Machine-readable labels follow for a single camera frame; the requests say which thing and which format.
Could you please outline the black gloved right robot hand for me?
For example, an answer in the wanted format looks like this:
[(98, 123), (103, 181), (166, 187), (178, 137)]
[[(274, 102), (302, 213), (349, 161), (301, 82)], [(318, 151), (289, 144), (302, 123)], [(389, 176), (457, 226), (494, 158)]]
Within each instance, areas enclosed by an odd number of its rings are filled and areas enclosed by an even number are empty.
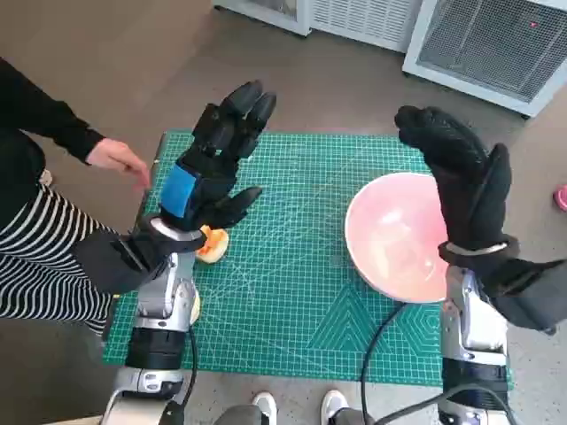
[(402, 106), (394, 117), (402, 143), (422, 152), (438, 187), (448, 242), (468, 250), (506, 243), (502, 231), (512, 175), (502, 143), (486, 151), (478, 136), (437, 107)]

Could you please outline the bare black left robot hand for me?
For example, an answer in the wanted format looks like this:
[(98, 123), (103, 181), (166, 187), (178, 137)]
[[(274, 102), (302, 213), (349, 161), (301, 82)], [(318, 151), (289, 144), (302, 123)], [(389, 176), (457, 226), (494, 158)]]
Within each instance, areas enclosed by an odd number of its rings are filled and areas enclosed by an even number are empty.
[(276, 94), (248, 81), (220, 104), (209, 103), (192, 130), (193, 142), (175, 162), (159, 200), (159, 216), (183, 232), (235, 226), (261, 194), (260, 187), (229, 193), (238, 163), (256, 149), (276, 107)]

